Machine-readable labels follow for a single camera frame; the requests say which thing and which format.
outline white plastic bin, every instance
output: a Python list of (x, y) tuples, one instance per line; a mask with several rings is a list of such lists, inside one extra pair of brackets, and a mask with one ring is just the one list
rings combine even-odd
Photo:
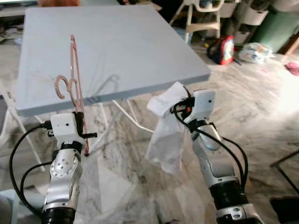
[(299, 0), (274, 0), (272, 6), (280, 12), (299, 13)]
[[(229, 22), (227, 35), (232, 35), (235, 32), (235, 25), (232, 20)], [(246, 25), (241, 25), (240, 29), (234, 35), (235, 44), (243, 44), (250, 34), (250, 30)]]
[(252, 26), (259, 26), (263, 22), (264, 18), (268, 14), (269, 11), (256, 11), (251, 7), (248, 8), (247, 12), (243, 12), (248, 7), (248, 3), (242, 1), (237, 10), (235, 10), (235, 17), (240, 20), (241, 16), (244, 16), (243, 23), (252, 25)]
[(229, 2), (224, 2), (223, 6), (220, 9), (220, 17), (221, 18), (229, 18), (232, 16), (235, 7), (237, 6), (237, 3), (229, 3)]

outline black cable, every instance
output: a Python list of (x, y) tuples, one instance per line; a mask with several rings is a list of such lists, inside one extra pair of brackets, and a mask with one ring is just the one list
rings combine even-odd
[(39, 124), (31, 129), (29, 129), (28, 131), (26, 131), (26, 133), (24, 133), (20, 139), (17, 141), (16, 145), (14, 146), (11, 154), (10, 154), (10, 158), (9, 158), (9, 175), (10, 175), (10, 179), (11, 179), (11, 182), (13, 184), (13, 187), (14, 187), (14, 190), (15, 192), (17, 193), (18, 197), (20, 198), (20, 200), (23, 202), (23, 204), (30, 210), (33, 212), (33, 214), (35, 214), (37, 217), (39, 218), (42, 218), (42, 213), (41, 211), (35, 209), (34, 207), (32, 207), (31, 204), (29, 204), (29, 202), (26, 200), (25, 197), (22, 196), (22, 194), (20, 193), (20, 190), (18, 189), (18, 185), (15, 181), (15, 178), (14, 178), (14, 172), (13, 172), (13, 158), (14, 158), (14, 154), (18, 148), (18, 146), (20, 145), (20, 143), (24, 140), (24, 138), (32, 131), (38, 129), (38, 128), (42, 128), (43, 127), (43, 124)]
[[(181, 102), (178, 102), (177, 104), (174, 105), (174, 115), (176, 116), (176, 118), (183, 124), (185, 125), (186, 127), (188, 127), (188, 124), (185, 123), (179, 116), (178, 116), (178, 113), (176, 111), (176, 108), (178, 105), (180, 105)], [(240, 161), (238, 160), (238, 158), (236, 157), (236, 155), (226, 146), (224, 145), (221, 141), (219, 141), (218, 139), (216, 139), (215, 137), (211, 136), (210, 134), (202, 131), (202, 130), (199, 130), (199, 129), (195, 129), (196, 132), (200, 133), (200, 134), (203, 134), (205, 136), (207, 136), (208, 138), (212, 139), (213, 141), (217, 142), (219, 145), (221, 145), (232, 157), (233, 159), (235, 160), (235, 162), (237, 163), (237, 166), (239, 168), (239, 172), (240, 172), (240, 182), (241, 182), (241, 185), (243, 186), (244, 185), (244, 172), (243, 172), (243, 168), (242, 168), (242, 165), (240, 163)]]
[(225, 141), (228, 141), (232, 144), (234, 144), (235, 146), (237, 146), (239, 148), (239, 150), (241, 151), (242, 153), (242, 156), (243, 156), (243, 159), (244, 159), (244, 186), (242, 186), (243, 188), (245, 188), (245, 185), (246, 185), (246, 181), (247, 181), (247, 177), (248, 177), (248, 158), (247, 158), (247, 155), (246, 153), (244, 152), (244, 150), (241, 148), (241, 146), (239, 146), (237, 143), (235, 143), (234, 141), (228, 139), (228, 138), (225, 138), (225, 137), (222, 137), (223, 140)]
[(53, 161), (50, 161), (50, 162), (44, 162), (44, 163), (41, 163), (41, 164), (37, 164), (31, 168), (29, 168), (25, 173), (24, 175), (22, 176), (22, 179), (21, 179), (21, 184), (20, 184), (20, 191), (21, 191), (21, 195), (25, 198), (25, 195), (24, 195), (24, 183), (25, 183), (25, 179), (27, 177), (27, 175), (32, 171), (34, 170), (35, 168), (39, 168), (41, 166), (47, 166), (47, 165), (50, 165)]

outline white chair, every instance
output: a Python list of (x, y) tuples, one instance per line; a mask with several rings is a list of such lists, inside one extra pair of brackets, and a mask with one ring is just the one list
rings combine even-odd
[[(1, 121), (1, 128), (0, 128), (0, 146), (3, 145), (7, 139), (8, 139), (8, 134), (6, 133), (6, 127), (7, 127), (7, 122), (9, 120), (9, 117), (12, 116), (15, 121), (17, 122), (19, 128), (21, 129), (21, 131), (23, 133), (26, 132), (26, 128), (24, 127), (23, 123), (22, 123), (22, 120), (21, 118), (19, 117), (15, 107), (14, 107), (14, 103), (12, 101), (12, 99), (8, 96), (8, 93), (2, 83), (2, 81), (0, 80), (0, 92), (2, 94), (2, 97), (0, 97), (0, 100), (4, 100), (5, 101), (5, 104), (2, 102), (2, 107), (3, 108), (3, 111), (2, 113), (5, 114), (4, 116), (4, 119), (2, 119)], [(34, 118), (36, 120), (38, 120), (39, 122), (41, 122), (40, 118), (37, 117), (37, 116), (34, 116)], [(31, 138), (27, 135), (26, 136), (26, 140), (28, 141), (30, 147), (31, 147), (31, 150), (36, 158), (36, 161), (38, 164), (41, 164), (41, 159), (39, 158), (38, 154), (37, 154), (37, 151), (33, 145), (33, 142), (31, 140)]]
[[(185, 31), (185, 42), (188, 43), (189, 34), (195, 31), (206, 30), (206, 29), (216, 29), (217, 30), (217, 38), (220, 38), (220, 8), (222, 7), (224, 0), (218, 0), (218, 5), (213, 8), (201, 8), (199, 6), (200, 0), (184, 0), (183, 3), (178, 8), (177, 12), (173, 16), (170, 21), (170, 25), (176, 20), (178, 15), (181, 13), (185, 6), (189, 6), (188, 8), (188, 16), (187, 16), (187, 24), (186, 24), (186, 31)], [(193, 14), (193, 5), (195, 9), (201, 13), (211, 13), (215, 12), (216, 14), (216, 21), (215, 22), (207, 22), (207, 23), (192, 23), (192, 14)]]

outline white cloth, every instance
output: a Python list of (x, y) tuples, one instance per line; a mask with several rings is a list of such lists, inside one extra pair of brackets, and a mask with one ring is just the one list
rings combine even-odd
[(165, 172), (171, 174), (176, 174), (181, 168), (185, 127), (169, 110), (187, 96), (183, 85), (176, 82), (166, 92), (153, 97), (147, 105), (160, 120), (150, 139), (146, 159), (160, 164)]

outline table top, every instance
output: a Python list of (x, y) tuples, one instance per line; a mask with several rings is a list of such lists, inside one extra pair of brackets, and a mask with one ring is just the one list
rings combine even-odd
[(73, 107), (68, 94), (62, 100), (54, 90), (56, 76), (71, 77), (71, 34), (86, 105), (166, 89), (176, 81), (206, 81), (211, 73), (152, 6), (30, 8), (18, 76), (20, 115)]

